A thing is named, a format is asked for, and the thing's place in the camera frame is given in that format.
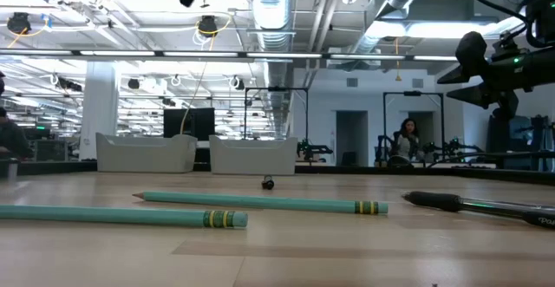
black monitor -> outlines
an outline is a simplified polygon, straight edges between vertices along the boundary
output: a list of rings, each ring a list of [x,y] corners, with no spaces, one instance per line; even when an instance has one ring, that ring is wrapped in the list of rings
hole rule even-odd
[[[186,109],[164,109],[164,137],[171,138],[181,131],[181,122]],[[183,134],[208,140],[216,134],[216,113],[214,108],[191,108],[185,120]]]

doorway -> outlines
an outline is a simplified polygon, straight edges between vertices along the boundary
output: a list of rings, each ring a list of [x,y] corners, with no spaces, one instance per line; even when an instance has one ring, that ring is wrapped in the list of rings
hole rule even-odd
[[[368,112],[337,111],[337,166],[369,166]]]

person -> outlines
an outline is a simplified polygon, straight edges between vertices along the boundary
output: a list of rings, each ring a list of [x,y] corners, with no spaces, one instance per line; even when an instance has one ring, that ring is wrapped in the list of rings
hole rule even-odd
[[[29,158],[33,151],[23,130],[8,119],[6,109],[0,108],[0,159]]]
[[[424,153],[420,149],[416,121],[407,118],[402,122],[401,129],[395,132],[395,144],[391,155],[401,156],[407,160],[412,160],[414,157],[419,160],[424,158]]]

white column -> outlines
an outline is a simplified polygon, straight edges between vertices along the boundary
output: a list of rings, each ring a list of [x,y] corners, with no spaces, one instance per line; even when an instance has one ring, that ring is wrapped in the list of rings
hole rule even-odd
[[[88,62],[79,159],[96,159],[96,133],[115,135],[120,74],[114,62]]]

ceiling vent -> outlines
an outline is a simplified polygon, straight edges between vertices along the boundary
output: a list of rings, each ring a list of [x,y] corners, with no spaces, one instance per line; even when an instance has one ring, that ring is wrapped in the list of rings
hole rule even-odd
[[[424,79],[413,79],[413,88],[424,88]]]
[[[358,78],[347,78],[347,88],[358,88]]]

